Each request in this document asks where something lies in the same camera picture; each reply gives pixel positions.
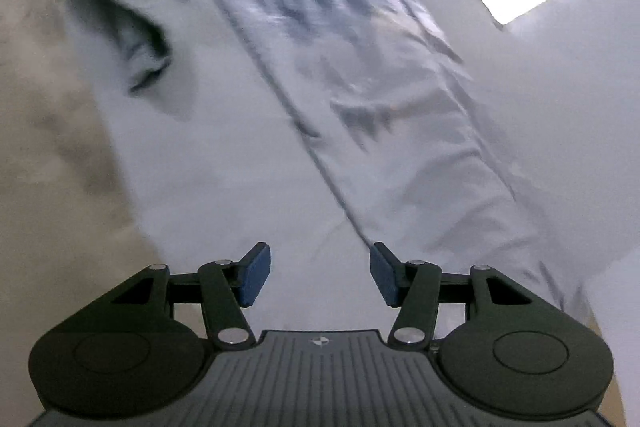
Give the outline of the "beige cloth garment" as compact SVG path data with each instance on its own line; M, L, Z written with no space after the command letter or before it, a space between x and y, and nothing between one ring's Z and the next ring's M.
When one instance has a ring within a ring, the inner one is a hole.
M42 410L41 335L158 261L134 224L62 0L1 0L1 421Z

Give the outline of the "blue patterned quilt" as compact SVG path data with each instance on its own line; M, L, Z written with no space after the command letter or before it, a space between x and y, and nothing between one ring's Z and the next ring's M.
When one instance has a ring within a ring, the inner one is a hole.
M418 0L216 1L363 239L450 272L491 265L586 316L566 250Z

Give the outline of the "blue bed sheet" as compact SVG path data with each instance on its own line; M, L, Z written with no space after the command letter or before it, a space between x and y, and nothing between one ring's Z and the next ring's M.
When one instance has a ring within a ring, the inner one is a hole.
M64 0L64 12L134 221L161 262L192 272L265 242L270 275L246 314L255 332L390 330L366 245L214 0L169 11L170 66L138 93L104 0Z

